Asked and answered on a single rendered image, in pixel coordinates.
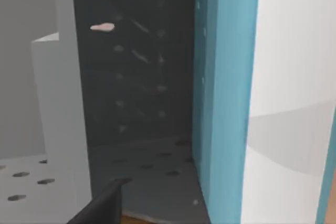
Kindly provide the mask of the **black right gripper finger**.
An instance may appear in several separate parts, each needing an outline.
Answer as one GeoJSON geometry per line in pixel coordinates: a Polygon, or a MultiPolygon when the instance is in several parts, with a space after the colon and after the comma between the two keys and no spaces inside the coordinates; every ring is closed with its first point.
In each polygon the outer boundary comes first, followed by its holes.
{"type": "Polygon", "coordinates": [[[131,178],[112,180],[66,224],[121,224],[122,186],[131,181],[131,178]]]}

